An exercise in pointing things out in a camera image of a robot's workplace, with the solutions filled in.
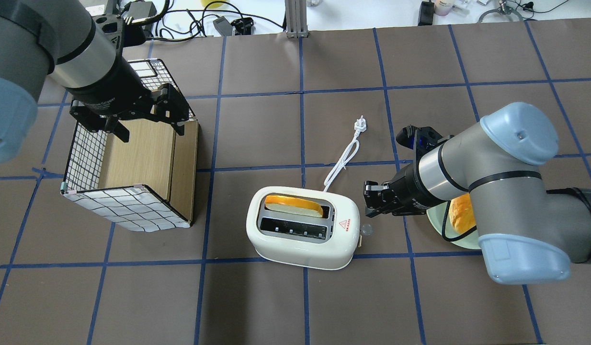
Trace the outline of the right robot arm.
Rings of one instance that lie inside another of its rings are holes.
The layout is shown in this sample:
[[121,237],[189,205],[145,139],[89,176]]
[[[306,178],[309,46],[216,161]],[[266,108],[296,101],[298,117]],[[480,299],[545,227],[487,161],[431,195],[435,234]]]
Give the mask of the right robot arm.
[[487,273],[506,285],[570,277],[591,264],[591,189],[546,190],[539,166],[558,151],[549,118],[506,105],[456,136],[404,127],[396,142],[414,161],[385,183],[366,181],[366,216],[411,216],[469,194]]

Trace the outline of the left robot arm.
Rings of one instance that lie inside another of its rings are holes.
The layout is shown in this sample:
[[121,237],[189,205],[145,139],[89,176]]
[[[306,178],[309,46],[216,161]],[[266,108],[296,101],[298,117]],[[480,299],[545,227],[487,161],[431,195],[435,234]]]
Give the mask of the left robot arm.
[[193,112],[177,87],[155,90],[123,58],[131,29],[146,18],[92,16],[78,0],[0,0],[0,163],[16,157],[37,116],[46,77],[73,96],[71,115],[89,132],[129,141],[122,121],[162,122],[184,135]]

